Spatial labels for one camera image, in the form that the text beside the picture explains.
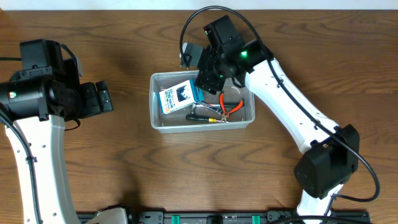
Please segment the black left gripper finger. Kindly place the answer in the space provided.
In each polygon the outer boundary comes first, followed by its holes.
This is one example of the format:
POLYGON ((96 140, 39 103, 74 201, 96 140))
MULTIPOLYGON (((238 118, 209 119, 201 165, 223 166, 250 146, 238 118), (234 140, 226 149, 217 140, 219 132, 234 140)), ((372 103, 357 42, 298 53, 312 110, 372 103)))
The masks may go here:
POLYGON ((108 91, 108 86, 105 81, 96 82, 97 91, 108 91))
POLYGON ((108 90, 101 90, 98 92, 100 98, 100 106, 102 112, 110 112, 114 110, 111 97, 108 90))

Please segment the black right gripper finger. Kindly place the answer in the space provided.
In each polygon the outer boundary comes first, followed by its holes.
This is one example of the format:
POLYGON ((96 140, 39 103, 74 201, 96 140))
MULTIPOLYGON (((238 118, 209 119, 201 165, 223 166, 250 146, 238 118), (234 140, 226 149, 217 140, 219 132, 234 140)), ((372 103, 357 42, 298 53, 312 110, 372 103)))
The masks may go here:
POLYGON ((205 76, 204 73, 198 73, 198 75, 197 75, 197 77, 196 77, 196 79, 195 79, 195 82, 194 82, 194 85, 195 85, 197 88, 199 88, 199 89, 201 89, 201 90, 203 90, 203 91, 206 91, 206 90, 207 90, 205 78, 206 78, 206 76, 205 76))
POLYGON ((212 95, 217 94, 224 87, 225 79, 206 77, 203 80, 203 89, 212 95))

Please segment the blue white small box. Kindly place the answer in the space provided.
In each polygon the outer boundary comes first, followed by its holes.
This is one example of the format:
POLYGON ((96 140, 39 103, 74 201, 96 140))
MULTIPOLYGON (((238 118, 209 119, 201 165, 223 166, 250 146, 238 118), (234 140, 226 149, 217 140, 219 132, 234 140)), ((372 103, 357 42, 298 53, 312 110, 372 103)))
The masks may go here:
POLYGON ((189 79, 158 92, 162 114, 170 114, 204 100, 203 90, 195 86, 195 80, 189 79))

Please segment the claw hammer black orange handle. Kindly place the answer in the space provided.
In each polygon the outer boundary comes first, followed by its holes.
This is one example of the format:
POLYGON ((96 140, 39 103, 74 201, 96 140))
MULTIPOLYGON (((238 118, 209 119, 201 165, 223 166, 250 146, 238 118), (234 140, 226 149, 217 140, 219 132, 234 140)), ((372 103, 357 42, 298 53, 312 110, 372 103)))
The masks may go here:
POLYGON ((207 109, 212 110, 215 113, 218 113, 220 115, 223 114, 223 110, 220 107, 213 106, 211 104, 208 104, 208 103, 205 103, 205 102, 202 102, 202 101, 199 101, 199 102, 196 102, 196 103, 192 104, 190 113, 191 114, 195 114, 197 108, 207 108, 207 109))

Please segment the red black pliers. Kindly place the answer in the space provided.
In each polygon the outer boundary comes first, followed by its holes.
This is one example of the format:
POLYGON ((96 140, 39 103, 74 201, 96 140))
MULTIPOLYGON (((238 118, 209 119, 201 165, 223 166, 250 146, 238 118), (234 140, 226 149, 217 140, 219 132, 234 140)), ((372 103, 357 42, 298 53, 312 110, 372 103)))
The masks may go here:
POLYGON ((225 103, 224 92, 221 91, 218 97, 219 104, 221 107, 221 122, 225 123, 230 116, 239 111, 244 106, 244 99, 241 99, 239 103, 225 103))

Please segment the black yellow screwdriver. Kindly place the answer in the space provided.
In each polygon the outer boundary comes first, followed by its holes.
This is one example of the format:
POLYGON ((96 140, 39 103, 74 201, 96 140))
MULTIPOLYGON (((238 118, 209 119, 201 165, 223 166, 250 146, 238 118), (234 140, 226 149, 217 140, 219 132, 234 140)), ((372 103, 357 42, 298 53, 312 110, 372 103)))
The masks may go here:
POLYGON ((226 120, 211 118, 209 116, 203 116, 199 114, 188 114, 185 117, 188 121, 205 122, 205 123, 227 123, 226 120))

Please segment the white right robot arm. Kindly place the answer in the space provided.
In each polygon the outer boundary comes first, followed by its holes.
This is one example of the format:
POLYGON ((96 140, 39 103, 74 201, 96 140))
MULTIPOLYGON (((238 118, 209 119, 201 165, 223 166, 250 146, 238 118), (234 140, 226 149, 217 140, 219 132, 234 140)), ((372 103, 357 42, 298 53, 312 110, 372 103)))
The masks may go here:
POLYGON ((181 50, 183 60, 199 69, 199 88, 215 94, 231 78, 276 115, 302 153, 294 168, 303 189, 298 217, 304 223, 332 222, 332 201, 358 169, 357 130, 352 125, 341 128, 319 112, 259 40, 212 40, 207 48, 184 43, 181 50))

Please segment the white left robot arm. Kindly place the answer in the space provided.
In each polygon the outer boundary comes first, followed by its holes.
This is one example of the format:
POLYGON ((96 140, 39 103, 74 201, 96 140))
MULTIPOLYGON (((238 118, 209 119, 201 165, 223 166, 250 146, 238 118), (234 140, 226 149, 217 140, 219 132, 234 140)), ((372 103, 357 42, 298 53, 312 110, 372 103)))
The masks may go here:
POLYGON ((1 121, 14 151, 25 223, 79 223, 68 183, 65 123, 113 111, 105 82, 81 83, 80 62, 24 59, 1 84, 1 121))

